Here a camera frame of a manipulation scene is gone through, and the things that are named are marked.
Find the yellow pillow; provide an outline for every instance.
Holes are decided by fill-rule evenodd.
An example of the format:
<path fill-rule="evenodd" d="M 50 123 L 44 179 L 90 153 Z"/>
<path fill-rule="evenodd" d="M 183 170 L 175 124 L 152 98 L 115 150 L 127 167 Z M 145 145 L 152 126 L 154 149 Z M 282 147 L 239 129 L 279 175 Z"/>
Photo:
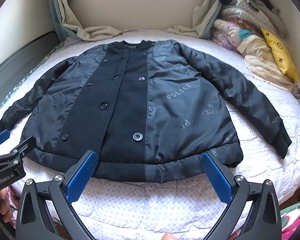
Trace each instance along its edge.
<path fill-rule="evenodd" d="M 261 28 L 261 30 L 282 73 L 285 74 L 292 82 L 299 80 L 298 72 L 292 62 L 288 49 L 271 32 L 263 28 Z"/>

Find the jacket cuff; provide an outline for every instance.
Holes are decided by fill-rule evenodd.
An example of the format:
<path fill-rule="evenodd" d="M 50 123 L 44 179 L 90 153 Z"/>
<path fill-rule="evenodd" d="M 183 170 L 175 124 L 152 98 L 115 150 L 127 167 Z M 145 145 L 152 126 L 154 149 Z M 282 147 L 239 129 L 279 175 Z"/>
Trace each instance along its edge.
<path fill-rule="evenodd" d="M 283 123 L 280 124 L 280 129 L 272 141 L 271 145 L 277 150 L 279 156 L 284 159 L 288 152 L 288 147 L 292 143 Z"/>
<path fill-rule="evenodd" d="M 0 133 L 3 132 L 4 130 L 6 130 L 6 127 L 4 126 L 4 123 L 2 121 L 2 119 L 0 120 Z"/>

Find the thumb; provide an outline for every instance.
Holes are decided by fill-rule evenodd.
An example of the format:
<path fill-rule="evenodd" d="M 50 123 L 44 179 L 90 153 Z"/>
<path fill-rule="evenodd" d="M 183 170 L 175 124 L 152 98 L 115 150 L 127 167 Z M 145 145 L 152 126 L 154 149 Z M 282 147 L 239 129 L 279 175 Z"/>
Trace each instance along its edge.
<path fill-rule="evenodd" d="M 162 240 L 178 240 L 175 236 L 170 233 L 165 233 Z"/>

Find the beige curtain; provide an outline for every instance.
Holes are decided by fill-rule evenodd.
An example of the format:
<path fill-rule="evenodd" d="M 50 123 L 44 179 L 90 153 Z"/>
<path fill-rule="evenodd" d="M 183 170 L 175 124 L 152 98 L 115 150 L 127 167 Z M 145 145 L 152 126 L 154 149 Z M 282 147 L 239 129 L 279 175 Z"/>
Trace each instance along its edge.
<path fill-rule="evenodd" d="M 62 17 L 61 25 L 68 28 L 84 41 L 97 41 L 112 38 L 123 31 L 110 26 L 97 26 L 83 28 L 68 5 L 68 0 L 58 0 L 58 5 Z M 170 33 L 182 34 L 193 37 L 209 38 L 209 30 L 220 9 L 219 0 L 205 0 L 202 6 L 194 8 L 193 27 L 184 27 L 181 25 L 173 26 L 167 31 Z"/>
<path fill-rule="evenodd" d="M 202 6 L 194 8 L 192 28 L 177 25 L 169 28 L 168 32 L 193 37 L 204 37 L 204 34 L 210 31 L 220 8 L 221 4 L 219 0 L 205 0 Z"/>
<path fill-rule="evenodd" d="M 122 33 L 110 26 L 97 26 L 83 28 L 77 17 L 68 5 L 68 0 L 58 0 L 58 5 L 62 17 L 61 25 L 74 31 L 77 36 L 84 41 L 98 41 L 112 38 Z"/>

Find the white bedspread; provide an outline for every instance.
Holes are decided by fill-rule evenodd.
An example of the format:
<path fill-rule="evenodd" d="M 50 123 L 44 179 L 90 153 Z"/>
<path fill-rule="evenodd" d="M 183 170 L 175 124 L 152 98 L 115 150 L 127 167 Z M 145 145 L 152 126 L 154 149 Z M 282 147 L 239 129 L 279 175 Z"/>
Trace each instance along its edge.
<path fill-rule="evenodd" d="M 139 43 L 141 40 L 175 39 L 189 47 L 211 54 L 230 64 L 251 80 L 273 104 L 284 121 L 292 140 L 284 160 L 276 154 L 258 131 L 236 109 L 228 106 L 238 132 L 244 154 L 243 161 L 234 174 L 242 174 L 248 181 L 262 183 L 271 179 L 279 203 L 293 195 L 300 186 L 300 106 L 290 92 L 280 90 L 266 82 L 254 79 L 241 55 L 228 51 L 212 41 L 201 40 L 162 31 L 126 32 L 120 37 L 98 42 L 77 42 L 64 46 L 40 66 L 12 95 L 0 110 L 22 98 L 49 68 L 65 58 L 79 55 L 101 43 L 125 40 Z M 20 140 L 26 117 L 11 131 L 10 139 L 0 146 L 0 155 L 7 154 Z M 26 177 L 14 184 L 22 191 L 29 178 L 36 182 L 51 180 L 59 172 L 24 159 Z M 57 217 L 48 203 L 53 217 Z M 81 198 L 72 204 L 83 223 L 96 239 L 161 239 L 165 232 L 172 232 L 178 239 L 203 239 L 222 214 L 225 204 L 217 198 L 205 174 L 189 179 L 156 183 L 124 183 L 102 179 L 90 179 Z M 236 228 L 241 226 L 248 214 L 246 206 Z"/>

